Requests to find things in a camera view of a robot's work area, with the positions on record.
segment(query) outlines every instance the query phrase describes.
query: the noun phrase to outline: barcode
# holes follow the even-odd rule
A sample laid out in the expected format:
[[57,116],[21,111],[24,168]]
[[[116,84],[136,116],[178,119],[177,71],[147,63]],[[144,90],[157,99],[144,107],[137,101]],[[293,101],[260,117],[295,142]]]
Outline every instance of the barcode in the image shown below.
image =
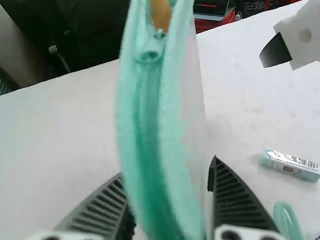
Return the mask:
[[281,153],[274,150],[269,151],[268,154],[277,160],[286,162],[287,164],[293,166],[298,166],[302,169],[306,169],[312,172],[318,172],[319,170],[319,164],[313,161],[305,160],[299,157],[292,156],[290,154]]

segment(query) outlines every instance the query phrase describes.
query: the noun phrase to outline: mint green cable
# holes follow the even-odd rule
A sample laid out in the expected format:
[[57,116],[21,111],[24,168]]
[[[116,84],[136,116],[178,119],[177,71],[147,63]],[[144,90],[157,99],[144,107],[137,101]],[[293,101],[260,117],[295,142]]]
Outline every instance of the mint green cable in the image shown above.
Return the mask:
[[289,240],[304,240],[298,218],[292,206],[277,201],[273,206],[273,220],[280,233]]

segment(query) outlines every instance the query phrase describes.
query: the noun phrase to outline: zipper pull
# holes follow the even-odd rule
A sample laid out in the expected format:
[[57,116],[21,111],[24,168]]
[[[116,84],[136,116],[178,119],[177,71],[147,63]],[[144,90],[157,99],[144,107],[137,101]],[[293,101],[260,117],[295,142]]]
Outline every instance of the zipper pull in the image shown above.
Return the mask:
[[165,43],[166,35],[162,29],[158,29],[134,59],[141,64],[153,64],[157,62],[164,54]]

